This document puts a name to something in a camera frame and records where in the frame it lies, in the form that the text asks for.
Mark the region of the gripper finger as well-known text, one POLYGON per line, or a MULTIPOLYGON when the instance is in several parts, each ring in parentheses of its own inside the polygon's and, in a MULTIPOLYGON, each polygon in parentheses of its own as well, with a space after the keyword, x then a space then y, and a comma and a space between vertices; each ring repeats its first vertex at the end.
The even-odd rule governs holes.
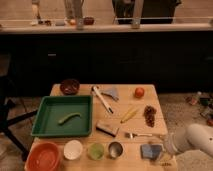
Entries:
POLYGON ((153 135, 153 139, 151 140, 152 144, 162 143, 164 141, 164 135, 153 135))
POLYGON ((153 146, 152 147, 152 159, 156 160, 163 154, 164 150, 161 146, 153 146))

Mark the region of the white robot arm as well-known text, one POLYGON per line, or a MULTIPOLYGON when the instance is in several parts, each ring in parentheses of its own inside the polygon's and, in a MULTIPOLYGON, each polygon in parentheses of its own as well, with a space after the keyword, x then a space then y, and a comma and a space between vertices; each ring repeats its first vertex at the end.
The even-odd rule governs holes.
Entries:
POLYGON ((190 124, 184 129, 168 133, 162 137, 160 150, 154 161, 171 160, 187 151, 200 150, 213 158, 213 128, 202 124, 190 124))

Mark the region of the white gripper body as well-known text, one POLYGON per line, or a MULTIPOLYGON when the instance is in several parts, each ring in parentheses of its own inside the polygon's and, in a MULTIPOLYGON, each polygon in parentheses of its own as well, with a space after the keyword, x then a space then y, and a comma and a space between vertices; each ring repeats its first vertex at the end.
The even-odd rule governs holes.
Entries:
POLYGON ((169 133, 163 140, 165 150, 170 155, 179 155, 188 149, 188 143, 183 133, 169 133))

